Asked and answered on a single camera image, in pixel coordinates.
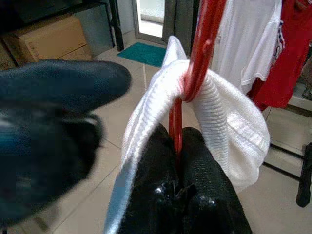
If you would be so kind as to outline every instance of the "ribbed knit fabric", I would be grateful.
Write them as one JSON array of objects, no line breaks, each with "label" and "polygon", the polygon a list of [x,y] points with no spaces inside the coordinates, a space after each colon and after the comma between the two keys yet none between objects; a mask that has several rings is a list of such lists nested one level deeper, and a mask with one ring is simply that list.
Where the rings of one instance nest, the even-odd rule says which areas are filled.
[{"label": "ribbed knit fabric", "polygon": [[[179,40],[170,37],[162,68],[132,113],[126,127],[121,171],[116,178],[105,234],[116,234],[124,216],[137,165],[150,135],[177,97],[183,97],[183,75],[189,61]],[[209,70],[194,100],[194,112],[207,148],[236,191],[256,182],[270,136],[260,111],[229,82]]]}]

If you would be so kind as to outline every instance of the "red hanger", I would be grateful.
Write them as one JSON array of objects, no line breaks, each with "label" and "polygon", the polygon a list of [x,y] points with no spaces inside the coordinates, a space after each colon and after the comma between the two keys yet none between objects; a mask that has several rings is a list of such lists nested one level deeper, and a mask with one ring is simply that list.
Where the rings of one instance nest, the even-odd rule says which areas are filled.
[{"label": "red hanger", "polygon": [[[209,66],[226,0],[201,0],[199,19],[188,71],[184,76],[183,101],[190,102],[198,93]],[[182,150],[182,100],[177,98],[169,113],[169,135],[175,144],[179,169]]]}]

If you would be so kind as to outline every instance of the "gray curtain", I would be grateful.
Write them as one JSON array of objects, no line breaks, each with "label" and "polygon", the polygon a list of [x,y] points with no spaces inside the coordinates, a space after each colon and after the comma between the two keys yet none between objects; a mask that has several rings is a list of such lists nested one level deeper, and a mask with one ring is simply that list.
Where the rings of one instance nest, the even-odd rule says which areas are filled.
[{"label": "gray curtain", "polygon": [[198,8],[199,0],[165,0],[162,39],[168,42],[169,36],[176,36],[187,55],[192,50]]}]

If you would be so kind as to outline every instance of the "doormat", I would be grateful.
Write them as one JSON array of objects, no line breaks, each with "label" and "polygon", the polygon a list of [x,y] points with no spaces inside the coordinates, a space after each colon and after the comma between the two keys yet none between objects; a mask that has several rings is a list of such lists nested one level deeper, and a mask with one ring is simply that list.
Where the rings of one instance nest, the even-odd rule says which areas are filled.
[{"label": "doormat", "polygon": [[142,62],[154,67],[161,67],[165,54],[165,48],[137,42],[121,51],[117,56]]}]

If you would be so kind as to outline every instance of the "door frame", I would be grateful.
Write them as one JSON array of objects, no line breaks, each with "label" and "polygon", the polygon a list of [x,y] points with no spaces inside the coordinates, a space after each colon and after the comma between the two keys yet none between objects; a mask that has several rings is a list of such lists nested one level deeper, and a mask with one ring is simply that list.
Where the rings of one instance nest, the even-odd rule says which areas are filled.
[{"label": "door frame", "polygon": [[132,8],[133,8],[133,18],[135,20],[135,33],[136,38],[151,41],[157,44],[166,45],[166,43],[162,40],[162,38],[148,35],[145,33],[140,33],[139,30],[139,21],[138,21],[138,12],[137,12],[137,0],[132,0]]}]

